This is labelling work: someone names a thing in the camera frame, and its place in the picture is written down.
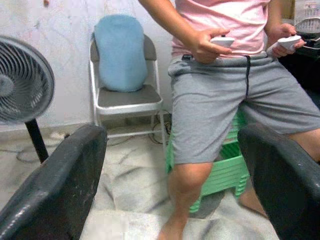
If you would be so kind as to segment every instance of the floor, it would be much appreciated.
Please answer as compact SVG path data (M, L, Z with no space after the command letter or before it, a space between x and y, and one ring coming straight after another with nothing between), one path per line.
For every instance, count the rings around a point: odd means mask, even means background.
M52 153L59 141L46 139L45 143ZM23 161L17 160L17 152L25 148L27 152L19 155ZM0 163L1 210L39 163L29 139L2 142ZM120 143L109 141L81 240L155 240L172 209L162 146L148 136ZM277 240L278 237L266 218L239 206L233 189L229 189L202 200L200 210L190 216L183 239Z

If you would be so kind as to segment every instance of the green plastic stool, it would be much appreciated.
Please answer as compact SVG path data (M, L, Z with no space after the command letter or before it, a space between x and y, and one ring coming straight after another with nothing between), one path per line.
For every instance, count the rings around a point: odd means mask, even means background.
M201 199L213 193L235 187L235 197L238 198L246 189L249 172L241 155L237 135L238 130L245 124L240 113L234 117L232 127L222 145L220 156L222 160L215 161L214 167L203 184L199 199L190 207L190 213L199 210ZM174 148L171 133L166 151L166 172L170 173L175 165Z

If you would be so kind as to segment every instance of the knee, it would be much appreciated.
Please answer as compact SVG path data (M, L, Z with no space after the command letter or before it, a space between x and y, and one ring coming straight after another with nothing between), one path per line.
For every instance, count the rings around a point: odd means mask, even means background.
M172 180L182 191L192 191L202 187L211 173L212 162L177 164L172 171Z

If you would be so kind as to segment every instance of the drawstring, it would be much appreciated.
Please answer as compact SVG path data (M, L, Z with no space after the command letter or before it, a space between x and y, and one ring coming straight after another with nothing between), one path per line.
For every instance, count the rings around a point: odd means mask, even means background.
M246 74L245 74L246 91L245 91L245 98L247 98L248 92L249 92L249 74L250 74L251 62L250 62L250 56L246 55L245 57L246 57Z

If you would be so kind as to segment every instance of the light blue cushion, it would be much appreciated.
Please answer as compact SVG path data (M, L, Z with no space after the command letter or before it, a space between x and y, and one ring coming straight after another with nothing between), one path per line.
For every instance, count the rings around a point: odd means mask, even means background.
M118 92L141 89L148 70L144 31L137 19L120 14L105 16L95 26L94 37L102 87Z

